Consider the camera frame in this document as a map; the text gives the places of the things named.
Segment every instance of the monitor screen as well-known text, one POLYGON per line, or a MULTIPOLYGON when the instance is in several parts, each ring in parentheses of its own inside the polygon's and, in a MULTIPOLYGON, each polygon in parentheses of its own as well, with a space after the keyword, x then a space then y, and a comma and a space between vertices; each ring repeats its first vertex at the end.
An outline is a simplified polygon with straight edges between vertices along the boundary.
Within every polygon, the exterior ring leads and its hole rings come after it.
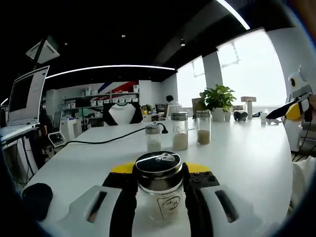
POLYGON ((40 100, 49 66, 14 81, 9 101, 8 125, 39 121, 40 100))
POLYGON ((165 104, 156 104, 157 113, 164 112, 164 106, 165 106, 165 104))
POLYGON ((26 108, 33 77, 34 75, 30 75, 14 84, 9 112, 26 108))

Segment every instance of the green leaves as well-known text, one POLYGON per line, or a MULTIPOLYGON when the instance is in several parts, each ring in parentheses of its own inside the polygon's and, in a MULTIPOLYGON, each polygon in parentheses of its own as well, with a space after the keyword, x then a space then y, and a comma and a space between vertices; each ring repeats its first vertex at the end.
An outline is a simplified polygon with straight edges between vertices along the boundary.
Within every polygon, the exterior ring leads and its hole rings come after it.
POLYGON ((214 108, 223 108, 224 111, 229 111, 233 106, 232 102, 236 100, 228 86, 215 85, 215 89, 206 88, 204 92, 200 93, 201 102, 204 102, 206 108, 212 110, 214 108))

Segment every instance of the glass jar with white powder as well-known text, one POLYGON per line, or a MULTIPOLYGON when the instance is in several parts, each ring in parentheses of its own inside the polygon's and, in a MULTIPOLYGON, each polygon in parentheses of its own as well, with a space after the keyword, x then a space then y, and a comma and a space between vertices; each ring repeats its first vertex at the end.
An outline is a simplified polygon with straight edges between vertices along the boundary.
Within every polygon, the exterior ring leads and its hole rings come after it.
POLYGON ((149 124, 145 126, 147 152, 161 151, 160 127, 158 124, 149 124))
POLYGON ((183 151, 188 148, 188 113, 172 113, 173 142, 172 147, 176 151, 183 151))
POLYGON ((179 219, 184 211, 180 156, 173 152, 152 152, 139 157, 135 167, 138 186, 143 191, 142 204, 149 217, 157 222, 179 219))
POLYGON ((209 144, 211 140, 211 113, 197 111, 197 142, 201 145, 209 144))

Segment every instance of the silver jar lid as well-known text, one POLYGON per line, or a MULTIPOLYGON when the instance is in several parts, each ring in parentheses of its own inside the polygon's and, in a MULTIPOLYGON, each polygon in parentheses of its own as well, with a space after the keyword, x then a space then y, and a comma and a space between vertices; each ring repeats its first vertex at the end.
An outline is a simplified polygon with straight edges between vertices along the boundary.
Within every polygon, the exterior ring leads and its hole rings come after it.
POLYGON ((152 191, 165 191, 182 181, 180 156, 173 152, 151 152, 135 163, 140 186, 152 191))
POLYGON ((211 117, 210 110, 197 111, 197 118, 210 118, 210 117, 211 117))
POLYGON ((175 121, 186 121, 188 120, 187 112, 176 112, 171 114, 171 120, 175 121))
POLYGON ((160 127, 158 124, 149 124, 145 126, 146 134, 160 134, 160 127))

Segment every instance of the curved light strip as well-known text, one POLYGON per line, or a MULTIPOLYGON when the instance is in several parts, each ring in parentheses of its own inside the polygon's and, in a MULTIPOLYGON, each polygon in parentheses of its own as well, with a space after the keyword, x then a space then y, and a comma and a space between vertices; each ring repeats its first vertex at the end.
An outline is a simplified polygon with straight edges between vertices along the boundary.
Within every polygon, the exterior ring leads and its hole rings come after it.
POLYGON ((5 100, 2 101, 0 105, 3 105, 9 98, 6 98, 5 100))
POLYGON ((229 5, 228 2, 226 2, 225 0, 216 1, 218 1, 224 8, 226 8, 242 24, 242 26, 244 26, 246 30, 250 29, 249 25, 245 22, 245 20, 240 16, 240 14, 235 9, 233 9, 232 6, 229 5))
POLYGON ((74 69, 74 70, 63 72, 63 73, 57 73, 57 74, 48 76, 48 77, 46 77, 46 79, 52 78, 55 76, 60 76, 60 75, 66 74, 66 73, 73 73, 73 72, 89 70, 89 69, 98 69, 98 68, 157 68, 157 69, 166 69, 166 70, 172 70, 172 71, 175 70, 174 68, 165 68, 165 67, 158 67, 158 66, 145 66, 145 65, 106 65, 106 66, 96 66, 96 67, 89 67, 89 68, 74 69))

